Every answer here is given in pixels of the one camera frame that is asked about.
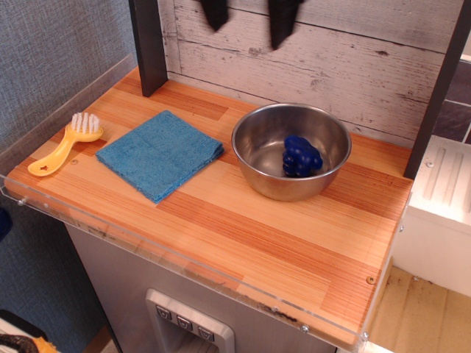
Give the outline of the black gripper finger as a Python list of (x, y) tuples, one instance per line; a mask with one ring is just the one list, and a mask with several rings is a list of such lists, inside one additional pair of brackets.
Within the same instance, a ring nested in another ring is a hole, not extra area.
[(205, 18), (210, 28), (217, 32), (229, 21), (227, 0), (200, 0)]
[(268, 0), (270, 42), (273, 50), (292, 35), (303, 0)]

